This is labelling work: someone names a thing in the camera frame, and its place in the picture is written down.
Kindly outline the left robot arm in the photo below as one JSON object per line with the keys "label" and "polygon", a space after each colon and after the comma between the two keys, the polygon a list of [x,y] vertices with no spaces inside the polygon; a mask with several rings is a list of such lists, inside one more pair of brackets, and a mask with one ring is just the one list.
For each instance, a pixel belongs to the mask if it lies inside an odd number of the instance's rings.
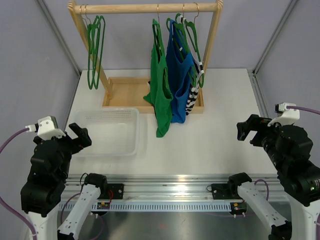
{"label": "left robot arm", "polygon": [[30,159],[27,182],[20,192],[21,208],[35,228],[34,236],[38,239],[77,240],[93,203],[108,194],[106,176],[88,174],[71,212],[60,226],[57,225],[72,155],[92,145],[88,130],[71,123],[69,128],[77,136],[71,138],[51,118],[39,120],[28,128],[37,136],[33,139],[36,147]]}

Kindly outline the blue tank top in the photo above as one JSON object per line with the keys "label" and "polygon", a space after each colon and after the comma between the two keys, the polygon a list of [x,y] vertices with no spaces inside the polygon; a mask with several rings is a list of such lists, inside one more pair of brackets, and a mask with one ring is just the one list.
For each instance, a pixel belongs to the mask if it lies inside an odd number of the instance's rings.
{"label": "blue tank top", "polygon": [[191,78],[188,73],[192,73],[193,58],[192,54],[186,54],[182,46],[177,46],[174,39],[180,45],[176,28],[173,26],[175,20],[168,18],[166,20],[169,31],[168,44],[166,49],[166,64],[168,69],[168,84],[172,93],[171,101],[172,123],[183,124],[186,121],[186,105],[189,96]]}

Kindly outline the green hanger of blue top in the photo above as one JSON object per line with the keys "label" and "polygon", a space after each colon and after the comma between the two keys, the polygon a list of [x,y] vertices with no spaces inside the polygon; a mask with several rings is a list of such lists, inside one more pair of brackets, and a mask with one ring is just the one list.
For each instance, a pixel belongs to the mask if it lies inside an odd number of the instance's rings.
{"label": "green hanger of blue top", "polygon": [[[184,28],[183,23],[178,23],[177,20],[174,21],[173,26],[175,27],[176,35],[178,36],[178,39],[180,41],[180,45],[178,44],[177,40],[174,38],[173,41],[176,44],[177,47],[182,47],[182,50],[180,50],[180,55],[182,60],[184,60],[183,50],[185,51],[186,55],[191,53],[191,50],[189,48],[188,40],[186,31]],[[191,67],[192,72],[189,72],[188,75],[190,77],[190,83],[193,87],[197,84],[197,77],[196,77],[196,69],[194,66]]]}

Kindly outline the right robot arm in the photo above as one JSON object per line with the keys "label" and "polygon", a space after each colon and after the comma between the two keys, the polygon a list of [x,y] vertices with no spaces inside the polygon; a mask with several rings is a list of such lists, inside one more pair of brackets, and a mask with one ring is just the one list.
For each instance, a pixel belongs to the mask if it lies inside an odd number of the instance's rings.
{"label": "right robot arm", "polygon": [[239,122],[237,139],[262,147],[273,163],[277,178],[287,194],[291,220],[279,214],[260,195],[244,172],[228,178],[227,193],[246,202],[267,229],[270,240],[318,240],[320,238],[320,169],[310,160],[313,147],[307,132],[294,124],[283,124],[252,114]]}

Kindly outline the black white striped tank top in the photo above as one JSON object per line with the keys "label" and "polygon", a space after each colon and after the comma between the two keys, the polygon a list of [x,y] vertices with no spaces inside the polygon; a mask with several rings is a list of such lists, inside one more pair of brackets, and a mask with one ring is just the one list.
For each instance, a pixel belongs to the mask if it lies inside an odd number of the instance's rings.
{"label": "black white striped tank top", "polygon": [[195,24],[192,21],[188,21],[186,18],[183,18],[183,25],[189,36],[193,50],[196,54],[196,58],[192,57],[193,66],[195,67],[195,73],[196,73],[196,86],[193,86],[190,83],[189,95],[188,95],[188,99],[185,107],[185,114],[188,116],[196,104],[199,89],[202,88],[204,85],[205,70],[204,70],[204,66],[203,66],[199,48],[198,48],[198,38],[197,38],[197,31],[196,31]]}

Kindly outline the green hanger of striped top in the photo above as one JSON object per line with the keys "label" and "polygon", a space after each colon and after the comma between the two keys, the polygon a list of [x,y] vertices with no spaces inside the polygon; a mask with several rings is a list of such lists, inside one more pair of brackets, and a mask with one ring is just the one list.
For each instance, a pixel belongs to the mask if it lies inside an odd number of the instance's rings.
{"label": "green hanger of striped top", "polygon": [[194,17],[193,22],[188,21],[184,17],[184,13],[185,13],[184,4],[182,7],[182,14],[177,13],[175,16],[175,21],[177,22],[178,28],[180,29],[181,34],[183,36],[182,45],[186,47],[186,53],[187,54],[191,53],[191,50],[189,47],[189,41],[190,41],[194,52],[197,54],[199,65],[194,64],[194,66],[192,66],[193,75],[191,78],[191,85],[193,87],[199,86],[200,88],[202,88],[205,81],[205,73],[204,73],[203,65],[201,65],[202,60],[201,60],[200,52],[198,48],[198,38],[197,38],[197,31],[196,31],[196,25],[195,25],[195,20],[199,16],[200,8],[198,3],[195,2],[194,4],[196,4],[196,7],[197,7],[197,15]]}

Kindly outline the green tank top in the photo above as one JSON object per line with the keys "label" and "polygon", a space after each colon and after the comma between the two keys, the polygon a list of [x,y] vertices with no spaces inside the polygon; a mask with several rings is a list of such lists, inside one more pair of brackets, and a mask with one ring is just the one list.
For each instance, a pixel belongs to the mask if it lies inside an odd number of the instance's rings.
{"label": "green tank top", "polygon": [[157,82],[156,79],[151,77],[150,69],[150,81],[149,81],[149,93],[143,97],[145,101],[150,103],[154,108],[154,114],[157,123],[156,137],[162,138],[166,135],[170,128],[170,124],[173,118],[171,101],[173,95],[168,87],[162,85],[161,82]]}

